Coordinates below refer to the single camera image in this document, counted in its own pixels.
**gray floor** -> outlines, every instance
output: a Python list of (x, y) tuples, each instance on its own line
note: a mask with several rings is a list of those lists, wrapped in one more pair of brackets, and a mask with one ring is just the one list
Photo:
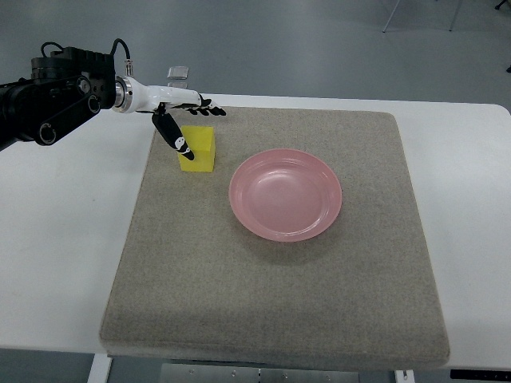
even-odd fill
[[(2, 1), (0, 83), (45, 41), (104, 53), (126, 40), (137, 79), (189, 66), (202, 93), (499, 104), (511, 110), (511, 7), (498, 0)], [(123, 53), (118, 51), (121, 71)], [(0, 350), (0, 382), (87, 381), (90, 355)], [(162, 361), (114, 360), (110, 383), (157, 381)], [(365, 375), (391, 381), (388, 373)], [(448, 372), (418, 373), (419, 382)]]

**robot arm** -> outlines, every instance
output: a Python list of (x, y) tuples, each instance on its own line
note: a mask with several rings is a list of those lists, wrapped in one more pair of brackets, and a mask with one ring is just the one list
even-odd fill
[[(116, 77), (113, 55), (117, 43), (126, 50), (128, 76)], [(47, 57), (44, 48), (60, 51)], [(153, 113), (153, 123), (167, 143), (193, 160), (180, 128), (168, 111), (184, 108), (192, 114), (225, 116), (225, 111), (199, 93), (165, 86), (145, 86), (129, 76), (132, 71), (126, 44), (117, 39), (103, 54), (48, 42), (43, 57), (32, 59), (30, 80), (0, 85), (0, 151), (17, 141), (51, 145), (101, 109), (119, 113)]]

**pink plate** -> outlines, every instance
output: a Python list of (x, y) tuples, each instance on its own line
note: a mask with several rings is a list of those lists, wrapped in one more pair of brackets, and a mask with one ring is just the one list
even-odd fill
[(320, 159), (294, 149), (272, 149), (243, 162), (229, 186), (236, 218), (250, 231), (297, 242), (325, 231), (341, 210), (341, 185)]

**beige mat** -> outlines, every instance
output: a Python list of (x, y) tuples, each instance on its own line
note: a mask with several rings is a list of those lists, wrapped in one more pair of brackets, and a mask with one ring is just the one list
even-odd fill
[[(395, 119), (386, 113), (228, 108), (213, 173), (185, 173), (156, 134), (101, 327), (114, 355), (323, 370), (426, 369), (449, 344)], [(233, 215), (249, 156), (324, 160), (343, 207), (321, 235), (274, 243)]]

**yellow block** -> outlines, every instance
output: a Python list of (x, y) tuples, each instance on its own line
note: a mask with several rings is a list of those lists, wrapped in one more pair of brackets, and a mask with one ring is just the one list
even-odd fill
[(215, 164), (215, 133), (211, 126), (181, 126), (184, 139), (192, 150), (193, 161), (178, 154), (183, 172), (212, 172)]

